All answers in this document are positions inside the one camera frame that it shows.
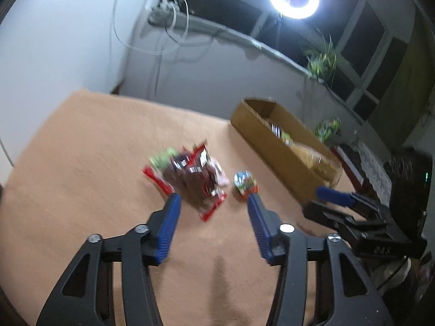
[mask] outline lace tablecloth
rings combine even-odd
[[[359,153],[362,170],[364,170],[365,176],[367,176],[381,203],[385,206],[389,206],[391,196],[391,179],[385,172],[381,162],[366,146],[366,144],[360,140],[351,144],[350,147]]]

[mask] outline potted plant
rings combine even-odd
[[[311,72],[310,77],[317,80],[323,79],[325,83],[332,84],[335,76],[335,69],[337,68],[337,56],[334,52],[334,43],[331,36],[329,36],[329,44],[326,44],[325,37],[318,31],[323,38],[325,49],[319,51],[317,49],[308,49],[304,52],[308,59],[308,69]]]

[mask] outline orange fabric surface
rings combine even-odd
[[[249,170],[284,222],[324,236],[273,172],[225,120],[150,102],[75,92],[21,155],[0,206],[0,285],[34,326],[58,278],[92,233],[125,234],[164,200],[142,174],[149,157],[203,139],[228,177]],[[343,174],[338,189],[352,191]],[[264,326],[278,268],[260,257],[246,203],[229,196],[208,223],[183,203],[167,260],[151,268],[165,325]],[[313,266],[309,267],[310,276]],[[120,269],[114,282],[117,325]],[[307,313],[314,306],[308,286]]]

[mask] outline snack bag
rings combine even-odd
[[[284,142],[287,146],[290,146],[293,143],[290,135],[284,131],[282,131],[281,127],[276,126],[273,123],[269,123],[272,132],[278,137],[282,142]]]
[[[250,172],[238,172],[234,175],[234,185],[245,200],[249,194],[258,192],[257,181]]]
[[[210,158],[205,142],[194,146],[192,152],[183,148],[182,151],[171,155],[165,165],[164,155],[156,157],[158,160],[154,162],[158,162],[158,170],[151,173],[150,167],[146,167],[145,175],[164,192],[170,192],[170,187],[175,189],[198,209],[203,221],[208,221],[227,197],[221,186],[229,180],[217,160]]]

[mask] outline cardboard box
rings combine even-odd
[[[338,182],[342,173],[340,162],[299,119],[273,100],[244,99],[234,111],[231,124],[271,166],[301,204],[315,199],[316,188],[325,185],[325,181],[272,132],[269,125],[271,122],[287,132],[294,142],[313,148],[336,164],[338,177],[335,183]]]

